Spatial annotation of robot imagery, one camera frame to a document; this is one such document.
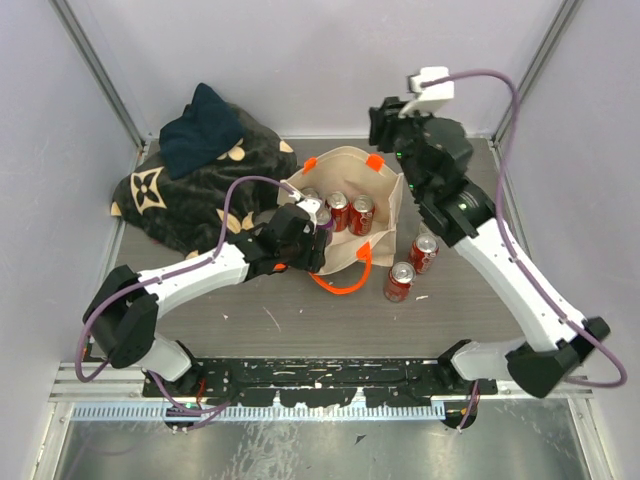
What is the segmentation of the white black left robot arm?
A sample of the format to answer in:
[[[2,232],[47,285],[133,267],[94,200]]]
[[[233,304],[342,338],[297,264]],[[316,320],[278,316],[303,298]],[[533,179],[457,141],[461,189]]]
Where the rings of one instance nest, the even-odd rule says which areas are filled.
[[[289,268],[311,273],[325,263],[327,230],[318,227],[319,200],[276,209],[268,223],[230,235],[211,252],[156,270],[117,267],[104,280],[83,318],[109,365],[138,365],[178,396],[194,393],[202,376],[195,357],[157,331],[170,311],[224,287]]]

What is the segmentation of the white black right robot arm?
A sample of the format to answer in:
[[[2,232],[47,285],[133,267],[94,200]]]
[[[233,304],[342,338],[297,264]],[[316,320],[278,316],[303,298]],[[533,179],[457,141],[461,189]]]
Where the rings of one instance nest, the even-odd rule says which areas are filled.
[[[544,398],[610,328],[566,303],[498,219],[493,198],[466,174],[473,147],[461,124],[405,114],[405,105],[387,97],[370,108],[370,145],[395,155],[428,229],[483,276],[523,333],[508,342],[458,342],[438,359],[440,385],[459,394],[474,380],[512,380]]]

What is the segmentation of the beige canvas tote bag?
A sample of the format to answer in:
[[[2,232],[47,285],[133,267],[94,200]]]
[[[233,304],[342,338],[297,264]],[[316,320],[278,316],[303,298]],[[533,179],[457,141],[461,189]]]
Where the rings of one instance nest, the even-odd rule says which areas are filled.
[[[335,148],[309,158],[283,183],[298,193],[315,191],[330,214],[333,230],[324,250],[325,263],[312,279],[334,295],[349,295],[365,285],[375,266],[390,267],[404,176],[382,156],[356,147]],[[328,277],[361,262],[364,271],[351,286],[338,287]]]

